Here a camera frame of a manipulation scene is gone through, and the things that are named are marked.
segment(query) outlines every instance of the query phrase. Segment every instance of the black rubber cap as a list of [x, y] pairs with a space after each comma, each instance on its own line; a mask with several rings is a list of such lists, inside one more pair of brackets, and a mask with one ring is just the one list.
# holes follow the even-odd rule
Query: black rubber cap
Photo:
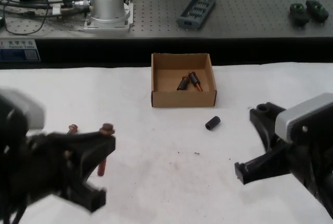
[[196, 84], [200, 84], [200, 80], [198, 79], [197, 75], [195, 72], [189, 72], [188, 73], [188, 77], [191, 80], [192, 84], [194, 84], [194, 86]]
[[215, 128], [219, 123], [221, 122], [221, 119], [218, 116], [213, 117], [210, 119], [206, 124], [205, 127], [207, 130], [212, 130]]
[[178, 85], [177, 90], [186, 90], [188, 82], [189, 82], [189, 78], [184, 76], [181, 83]]

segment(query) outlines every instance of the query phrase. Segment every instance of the white tablecloth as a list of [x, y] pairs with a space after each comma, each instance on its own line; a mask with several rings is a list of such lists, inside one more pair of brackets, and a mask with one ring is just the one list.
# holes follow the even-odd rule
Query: white tablecloth
[[[83, 133], [104, 122], [116, 129], [106, 175], [90, 178], [107, 189], [105, 207], [90, 215], [50, 196], [30, 206], [21, 223], [332, 223], [292, 175], [243, 186], [234, 163], [264, 153], [249, 109], [268, 101], [288, 108], [333, 92], [333, 64], [214, 67], [214, 75], [214, 108], [155, 109], [150, 68], [0, 71], [1, 87], [45, 106], [45, 131], [77, 124]], [[215, 115], [221, 124], [206, 130]]]

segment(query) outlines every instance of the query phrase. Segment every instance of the label sticker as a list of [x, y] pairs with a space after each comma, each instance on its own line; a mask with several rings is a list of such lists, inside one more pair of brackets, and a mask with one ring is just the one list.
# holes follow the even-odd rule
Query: label sticker
[[40, 61], [34, 39], [0, 39], [0, 61]]

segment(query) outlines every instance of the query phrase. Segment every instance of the screw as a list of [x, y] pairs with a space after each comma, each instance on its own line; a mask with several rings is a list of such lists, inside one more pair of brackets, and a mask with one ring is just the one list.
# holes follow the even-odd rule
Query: screw
[[75, 124], [71, 124], [70, 126], [68, 126], [68, 128], [69, 128], [69, 131], [67, 132], [67, 134], [68, 133], [77, 133], [78, 132], [78, 127]]
[[[74, 134], [78, 132], [78, 126], [76, 124], [71, 124], [70, 126], [68, 126], [69, 131], [67, 132], [67, 134]], [[65, 151], [65, 157], [69, 158], [72, 155], [72, 152], [69, 150]]]
[[[114, 134], [114, 129], [112, 124], [103, 124], [102, 128], [99, 129], [99, 132], [102, 133], [105, 136], [111, 136]], [[103, 176], [105, 173], [105, 168], [106, 168], [106, 158], [99, 164], [98, 170], [97, 170], [97, 175], [98, 176]]]

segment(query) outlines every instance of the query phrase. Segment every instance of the open cardboard box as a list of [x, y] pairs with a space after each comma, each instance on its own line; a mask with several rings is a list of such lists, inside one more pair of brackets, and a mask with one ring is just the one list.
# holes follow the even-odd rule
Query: open cardboard box
[[[183, 76], [196, 72], [203, 91], [190, 82], [187, 90], [177, 90]], [[213, 107], [216, 84], [209, 54], [152, 54], [152, 107]]]

